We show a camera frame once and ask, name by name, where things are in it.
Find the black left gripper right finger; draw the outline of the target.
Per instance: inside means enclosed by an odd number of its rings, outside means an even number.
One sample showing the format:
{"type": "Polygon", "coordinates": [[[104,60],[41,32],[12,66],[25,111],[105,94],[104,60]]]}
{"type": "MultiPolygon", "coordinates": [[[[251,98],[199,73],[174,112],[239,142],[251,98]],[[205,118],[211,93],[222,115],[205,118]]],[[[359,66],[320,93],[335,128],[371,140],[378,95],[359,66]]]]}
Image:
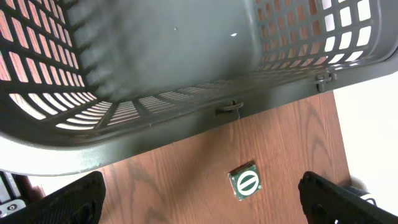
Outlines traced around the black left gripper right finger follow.
{"type": "Polygon", "coordinates": [[[397,224],[397,216],[352,194],[346,187],[306,171],[298,189],[308,223],[397,224]]]}

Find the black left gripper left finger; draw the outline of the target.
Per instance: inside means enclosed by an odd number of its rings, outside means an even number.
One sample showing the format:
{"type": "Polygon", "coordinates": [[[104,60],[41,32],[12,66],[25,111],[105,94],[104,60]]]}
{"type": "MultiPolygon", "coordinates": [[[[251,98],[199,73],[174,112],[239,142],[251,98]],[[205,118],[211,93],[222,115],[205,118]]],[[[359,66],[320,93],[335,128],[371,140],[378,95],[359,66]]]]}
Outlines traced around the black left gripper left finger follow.
{"type": "Polygon", "coordinates": [[[98,223],[106,195],[102,173],[91,172],[41,199],[33,200],[20,175],[17,180],[26,208],[1,223],[98,223]]]}

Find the green round-logo box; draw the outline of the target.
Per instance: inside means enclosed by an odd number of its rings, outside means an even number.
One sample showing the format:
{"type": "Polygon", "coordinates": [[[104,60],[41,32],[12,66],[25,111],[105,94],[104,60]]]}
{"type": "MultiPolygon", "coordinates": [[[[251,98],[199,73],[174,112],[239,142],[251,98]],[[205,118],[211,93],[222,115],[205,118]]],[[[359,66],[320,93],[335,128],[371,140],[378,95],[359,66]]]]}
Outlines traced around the green round-logo box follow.
{"type": "Polygon", "coordinates": [[[242,201],[262,189],[261,177],[254,161],[249,161],[228,173],[234,196],[242,201]]]}

